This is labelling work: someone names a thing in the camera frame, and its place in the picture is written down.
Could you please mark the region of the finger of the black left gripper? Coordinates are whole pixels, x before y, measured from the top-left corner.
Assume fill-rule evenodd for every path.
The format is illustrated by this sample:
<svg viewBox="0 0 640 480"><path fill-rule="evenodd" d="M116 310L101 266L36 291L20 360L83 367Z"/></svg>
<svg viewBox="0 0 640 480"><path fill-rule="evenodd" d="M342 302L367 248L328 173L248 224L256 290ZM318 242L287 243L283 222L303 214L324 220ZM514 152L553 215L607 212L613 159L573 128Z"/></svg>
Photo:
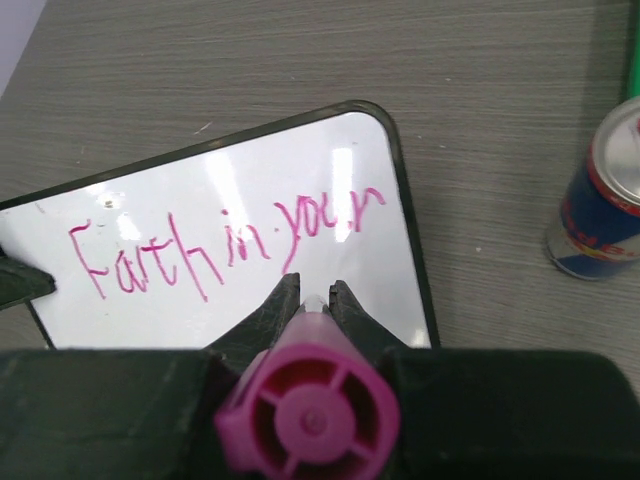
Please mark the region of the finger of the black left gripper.
<svg viewBox="0 0 640 480"><path fill-rule="evenodd" d="M9 257L1 250L0 308L30 302L56 290L54 278L47 272Z"/></svg>

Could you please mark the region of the white whiteboard black frame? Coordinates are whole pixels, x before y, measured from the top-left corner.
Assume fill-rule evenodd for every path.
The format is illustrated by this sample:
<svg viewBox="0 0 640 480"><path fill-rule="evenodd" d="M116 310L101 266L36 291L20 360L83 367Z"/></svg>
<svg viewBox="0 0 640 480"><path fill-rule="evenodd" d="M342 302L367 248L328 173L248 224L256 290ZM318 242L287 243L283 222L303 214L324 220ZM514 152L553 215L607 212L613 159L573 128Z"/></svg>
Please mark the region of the white whiteboard black frame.
<svg viewBox="0 0 640 480"><path fill-rule="evenodd" d="M5 200L1 248L54 278L31 311L58 348L199 348L289 273L439 343L399 132L368 101Z"/></svg>

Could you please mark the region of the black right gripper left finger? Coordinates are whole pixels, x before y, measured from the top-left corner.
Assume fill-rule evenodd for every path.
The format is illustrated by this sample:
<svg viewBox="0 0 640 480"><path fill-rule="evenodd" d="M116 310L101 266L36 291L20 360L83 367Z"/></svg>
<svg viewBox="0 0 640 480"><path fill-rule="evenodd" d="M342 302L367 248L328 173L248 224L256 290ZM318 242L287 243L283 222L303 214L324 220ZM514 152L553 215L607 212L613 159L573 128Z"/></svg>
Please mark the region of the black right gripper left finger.
<svg viewBox="0 0 640 480"><path fill-rule="evenodd" d="M214 413L299 303L288 274L203 349L3 352L2 477L230 478Z"/></svg>

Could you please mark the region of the magenta capped white marker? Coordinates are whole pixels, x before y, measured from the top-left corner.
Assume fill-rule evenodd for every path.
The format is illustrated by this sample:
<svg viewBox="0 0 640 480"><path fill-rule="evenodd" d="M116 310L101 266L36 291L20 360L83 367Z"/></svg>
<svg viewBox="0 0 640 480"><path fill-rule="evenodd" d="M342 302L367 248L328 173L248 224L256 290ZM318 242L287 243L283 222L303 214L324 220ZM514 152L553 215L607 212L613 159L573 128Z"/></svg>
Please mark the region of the magenta capped white marker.
<svg viewBox="0 0 640 480"><path fill-rule="evenodd" d="M229 468L267 479L375 479L400 428L390 385L308 297L213 421Z"/></svg>

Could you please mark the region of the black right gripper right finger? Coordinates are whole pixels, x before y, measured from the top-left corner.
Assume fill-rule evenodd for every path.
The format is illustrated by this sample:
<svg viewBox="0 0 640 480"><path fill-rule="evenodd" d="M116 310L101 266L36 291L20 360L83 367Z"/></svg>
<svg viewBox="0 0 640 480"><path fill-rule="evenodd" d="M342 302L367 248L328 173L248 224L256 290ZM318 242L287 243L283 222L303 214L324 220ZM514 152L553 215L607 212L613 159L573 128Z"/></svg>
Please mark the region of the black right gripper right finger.
<svg viewBox="0 0 640 480"><path fill-rule="evenodd" d="M592 352L411 348L343 281L338 326L396 394L386 479L635 479L639 402L621 369Z"/></svg>

